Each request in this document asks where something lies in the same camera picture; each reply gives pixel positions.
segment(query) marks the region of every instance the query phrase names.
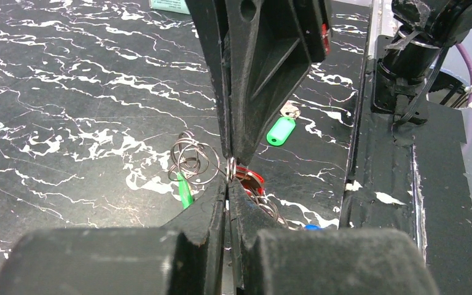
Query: keychain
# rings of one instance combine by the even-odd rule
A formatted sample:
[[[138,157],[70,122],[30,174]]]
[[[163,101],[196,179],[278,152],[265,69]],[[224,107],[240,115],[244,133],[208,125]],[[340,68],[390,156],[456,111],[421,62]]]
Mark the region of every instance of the keychain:
[[[185,178],[182,177],[180,173],[176,174],[176,179],[178,180],[178,192],[180,194],[180,199],[182,200],[182,206],[184,209],[187,209],[192,205],[194,199],[191,194],[191,187]]]
[[[289,100],[280,110],[279,118],[267,134],[267,141],[273,146],[281,146],[285,143],[290,133],[296,127],[296,119],[301,115],[301,111]]]

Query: black foam pad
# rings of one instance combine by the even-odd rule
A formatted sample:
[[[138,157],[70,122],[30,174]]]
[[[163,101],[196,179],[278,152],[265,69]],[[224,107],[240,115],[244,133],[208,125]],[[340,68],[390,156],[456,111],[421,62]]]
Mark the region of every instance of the black foam pad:
[[[439,294],[412,240],[390,229],[262,230],[245,294]]]

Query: black cable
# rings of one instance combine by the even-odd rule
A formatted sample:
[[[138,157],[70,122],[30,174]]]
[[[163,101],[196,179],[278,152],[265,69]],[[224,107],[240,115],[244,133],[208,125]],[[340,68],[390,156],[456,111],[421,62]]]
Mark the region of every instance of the black cable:
[[[400,115],[394,116],[395,125],[402,125],[408,122],[415,114],[415,111],[417,110],[421,102],[426,99],[426,95],[430,91],[431,86],[433,85],[433,82],[435,81],[435,79],[437,79],[437,76],[441,72],[441,68],[444,63],[444,60],[446,59],[448,50],[449,48],[443,48],[441,50],[441,53],[439,53],[439,58],[437,59],[437,62],[435,63],[435,67],[433,68],[433,71],[431,72],[429,78],[427,79],[426,84],[424,85],[424,88],[412,100],[412,102],[408,105],[408,107],[406,107],[408,111],[406,111],[402,117]]]
[[[457,81],[457,83],[451,88],[450,92],[442,99],[440,102],[441,105],[445,106],[446,103],[455,95],[455,93],[458,93],[458,90],[462,87],[462,82]]]
[[[454,106],[451,106],[452,108],[454,109],[457,109],[457,108],[460,108],[463,104],[466,104],[467,106],[467,102],[470,100],[470,94],[469,93],[466,93],[464,95],[462,95],[461,97],[461,101],[459,101],[458,103],[456,103]]]
[[[451,108],[457,108],[459,106],[461,106],[466,100],[467,100],[467,97],[468,97],[469,93],[464,93],[463,95],[460,95],[452,104],[451,104]]]

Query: screw hole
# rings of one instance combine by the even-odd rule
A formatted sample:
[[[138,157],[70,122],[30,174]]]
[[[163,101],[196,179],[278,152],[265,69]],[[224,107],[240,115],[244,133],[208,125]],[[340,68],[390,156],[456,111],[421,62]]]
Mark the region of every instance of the screw hole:
[[[256,6],[252,0],[243,0],[240,5],[242,17],[244,20],[250,22],[256,14]]]

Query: metal key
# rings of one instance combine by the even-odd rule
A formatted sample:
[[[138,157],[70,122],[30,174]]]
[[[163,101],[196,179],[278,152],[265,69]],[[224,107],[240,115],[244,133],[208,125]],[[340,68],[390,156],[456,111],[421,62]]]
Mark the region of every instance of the metal key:
[[[301,115],[301,111],[293,105],[292,102],[293,101],[288,100],[281,108],[280,113],[283,117],[289,117],[296,120]]]

